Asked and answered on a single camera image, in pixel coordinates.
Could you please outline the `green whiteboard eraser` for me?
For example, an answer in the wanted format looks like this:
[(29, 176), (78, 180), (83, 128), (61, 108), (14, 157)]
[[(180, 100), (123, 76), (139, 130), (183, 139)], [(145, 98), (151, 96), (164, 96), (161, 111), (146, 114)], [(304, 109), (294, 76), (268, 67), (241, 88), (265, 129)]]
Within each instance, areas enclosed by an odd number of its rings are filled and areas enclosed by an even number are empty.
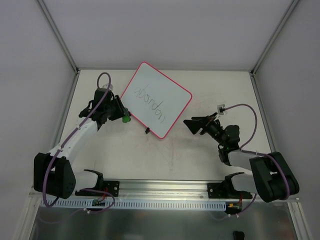
[(129, 115), (125, 115), (122, 117), (122, 122), (123, 123), (128, 123), (131, 121), (131, 117)]

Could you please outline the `pink framed whiteboard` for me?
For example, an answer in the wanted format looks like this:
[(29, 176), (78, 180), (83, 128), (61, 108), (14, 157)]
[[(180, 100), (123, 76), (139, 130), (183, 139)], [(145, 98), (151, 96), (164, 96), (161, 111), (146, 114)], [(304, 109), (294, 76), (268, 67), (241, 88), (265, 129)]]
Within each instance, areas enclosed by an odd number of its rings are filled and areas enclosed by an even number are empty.
[(120, 98), (133, 117), (164, 139), (193, 95), (163, 72), (142, 62)]

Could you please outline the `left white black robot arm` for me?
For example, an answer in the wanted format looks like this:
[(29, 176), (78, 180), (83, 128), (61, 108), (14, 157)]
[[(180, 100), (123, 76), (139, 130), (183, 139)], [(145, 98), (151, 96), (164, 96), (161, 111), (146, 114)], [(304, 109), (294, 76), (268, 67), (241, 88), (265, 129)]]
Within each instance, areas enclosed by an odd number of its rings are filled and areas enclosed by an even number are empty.
[(87, 140), (95, 135), (107, 121), (130, 121), (128, 109), (111, 90), (98, 88), (94, 98), (78, 115), (74, 129), (64, 141), (47, 153), (38, 153), (33, 164), (33, 188), (60, 199), (73, 193), (79, 196), (99, 195), (107, 189), (103, 174), (84, 169), (74, 173), (72, 165)]

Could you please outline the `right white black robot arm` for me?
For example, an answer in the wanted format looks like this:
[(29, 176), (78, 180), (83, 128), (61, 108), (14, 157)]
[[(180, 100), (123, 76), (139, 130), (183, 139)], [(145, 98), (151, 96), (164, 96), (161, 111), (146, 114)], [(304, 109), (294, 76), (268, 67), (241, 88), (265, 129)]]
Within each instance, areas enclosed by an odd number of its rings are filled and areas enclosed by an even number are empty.
[(280, 152), (259, 153), (241, 149), (238, 125), (221, 126), (216, 113), (183, 122), (192, 134), (208, 134), (218, 143), (218, 157), (223, 164), (251, 172), (235, 173), (225, 178), (227, 183), (223, 190), (228, 197), (235, 198), (241, 192), (247, 192), (257, 194), (269, 203), (299, 193), (299, 183)]

